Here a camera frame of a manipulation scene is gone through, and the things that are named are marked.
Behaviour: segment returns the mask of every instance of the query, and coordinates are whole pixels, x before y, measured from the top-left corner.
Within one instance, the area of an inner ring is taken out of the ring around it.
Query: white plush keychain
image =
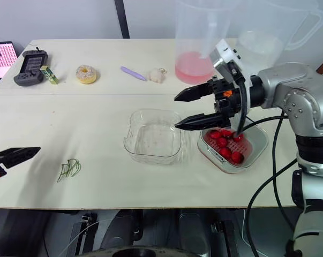
[[[148,79],[156,83],[163,83],[164,79],[166,78],[166,73],[167,71],[163,68],[154,68],[149,72]]]

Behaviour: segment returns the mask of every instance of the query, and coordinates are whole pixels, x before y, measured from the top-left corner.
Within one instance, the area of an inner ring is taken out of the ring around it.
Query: black game controller
[[[45,51],[40,50],[38,47],[36,47],[36,50],[24,51],[22,53],[22,56],[26,57],[26,55],[36,55],[36,54],[46,54],[47,55],[47,53]]]
[[[37,50],[25,51],[22,55],[24,61],[20,73],[13,78],[15,83],[27,87],[42,82],[43,74],[40,67],[47,61],[47,53],[37,48]]]

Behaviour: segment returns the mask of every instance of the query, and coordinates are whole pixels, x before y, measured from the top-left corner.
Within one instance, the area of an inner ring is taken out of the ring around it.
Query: wooden table
[[[135,162],[123,146],[130,115],[141,108],[177,111],[181,117],[213,112],[213,96],[191,103],[174,102],[187,84],[174,74],[173,40],[34,40],[49,54],[59,85],[44,81],[31,87],[13,82],[21,67],[20,56],[0,81],[0,150],[40,146],[31,160],[0,178],[0,208],[109,209],[246,207],[255,190],[272,175],[271,143],[277,121],[261,124],[270,144],[243,172],[220,171],[197,149],[198,131],[184,141],[187,153],[173,165]],[[76,81],[81,64],[95,67],[100,78],[91,85]],[[120,66],[141,73],[154,67],[168,71],[163,84],[143,82],[120,71]],[[257,120],[280,110],[254,108]],[[295,158],[294,135],[288,121],[277,143],[277,168]],[[82,170],[57,183],[61,163],[77,158]],[[293,206],[293,169],[279,177],[284,206]],[[267,186],[255,206],[276,206]]]

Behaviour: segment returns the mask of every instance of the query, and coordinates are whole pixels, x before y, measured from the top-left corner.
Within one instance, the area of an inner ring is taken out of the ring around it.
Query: clear plastic container
[[[213,74],[209,54],[226,36],[231,10],[239,0],[177,0],[175,72],[188,84]]]
[[[317,23],[291,42],[309,15],[317,16]],[[301,47],[323,25],[315,0],[248,0],[238,18],[242,29],[236,50],[251,74],[272,67],[283,50]]]
[[[220,128],[201,130],[197,146],[202,154],[204,154],[212,163],[226,173],[239,173],[243,171],[244,168],[252,165],[252,163],[265,150],[268,144],[268,136],[264,130],[258,126],[253,126],[247,129],[243,132],[244,139],[241,142],[236,143],[230,140],[227,146],[233,152],[237,151],[244,155],[244,161],[241,164],[236,164],[223,158],[219,154],[219,147],[216,144],[216,140],[208,138],[207,132],[212,129],[220,130]]]
[[[124,147],[131,157],[142,163],[171,164],[179,160],[181,130],[174,124],[181,121],[173,111],[141,109],[130,117]]]

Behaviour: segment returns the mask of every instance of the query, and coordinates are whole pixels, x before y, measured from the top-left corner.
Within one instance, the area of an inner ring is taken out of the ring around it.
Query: white wall
[[[0,41],[121,38],[114,0],[0,0]]]
[[[124,0],[130,38],[174,38],[175,1]],[[318,0],[318,3],[319,9],[323,10],[323,0]],[[240,22],[237,15],[231,22],[227,37],[238,35]],[[302,30],[308,31],[314,22],[314,19],[309,19]],[[318,68],[323,63],[323,26],[299,49],[285,51],[278,61],[281,62],[302,62]]]

